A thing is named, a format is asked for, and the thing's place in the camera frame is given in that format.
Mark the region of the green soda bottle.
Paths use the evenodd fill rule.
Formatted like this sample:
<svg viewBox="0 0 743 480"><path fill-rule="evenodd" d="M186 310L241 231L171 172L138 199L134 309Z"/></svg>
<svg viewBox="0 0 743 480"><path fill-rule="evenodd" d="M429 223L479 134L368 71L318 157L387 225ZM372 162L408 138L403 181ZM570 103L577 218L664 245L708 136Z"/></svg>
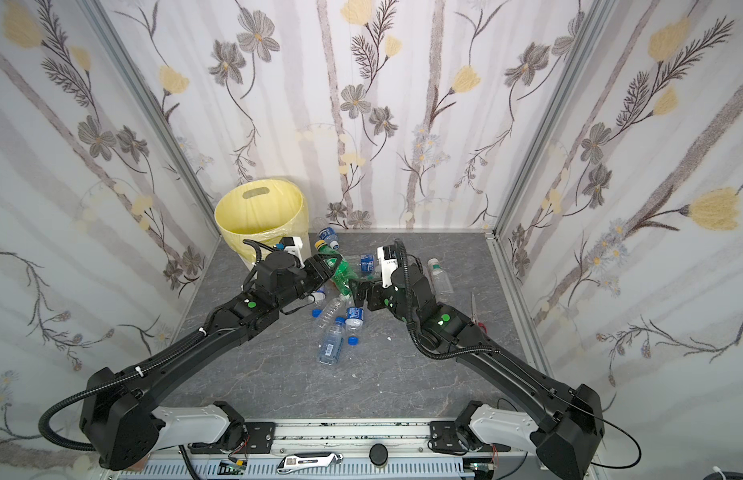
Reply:
<svg viewBox="0 0 743 480"><path fill-rule="evenodd" d="M352 282L358 281L358 274L351 268L351 265L342 254L332 246L329 246L324 240L318 240L315 243L317 254L325 261L325 264L333 270L332 281L338 288L339 292L345 296L352 296Z"/></svg>

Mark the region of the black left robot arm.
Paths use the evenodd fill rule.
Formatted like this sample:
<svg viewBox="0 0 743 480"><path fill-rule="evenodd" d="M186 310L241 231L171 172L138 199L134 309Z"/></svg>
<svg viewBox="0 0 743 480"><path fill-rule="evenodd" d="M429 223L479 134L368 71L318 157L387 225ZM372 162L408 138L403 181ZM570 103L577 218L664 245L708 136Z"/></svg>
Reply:
<svg viewBox="0 0 743 480"><path fill-rule="evenodd" d="M241 293L166 350L118 373L97 372L86 390L42 414L41 436L69 450L96 452L101 466L115 471L180 445L196 444L205 452L240 449L250 434L230 404L171 408L164 400L221 355L262 333L285 307L320 289L342 261L335 249L299 260L261 242L251 246L257 262Z"/></svg>

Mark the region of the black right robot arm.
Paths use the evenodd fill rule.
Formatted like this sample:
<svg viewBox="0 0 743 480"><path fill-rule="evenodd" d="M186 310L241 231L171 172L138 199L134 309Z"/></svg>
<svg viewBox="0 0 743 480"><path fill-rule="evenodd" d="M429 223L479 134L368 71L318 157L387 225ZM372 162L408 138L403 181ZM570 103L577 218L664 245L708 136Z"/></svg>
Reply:
<svg viewBox="0 0 743 480"><path fill-rule="evenodd" d="M573 388L525 363L491 340L465 313L435 296L419 260L403 241L379 248L391 266L379 280L353 280L354 300L369 310L387 309L407 325L421 354L455 360L507 394L533 425L521 448L561 479L583 479L605 434L601 398L591 387Z"/></svg>

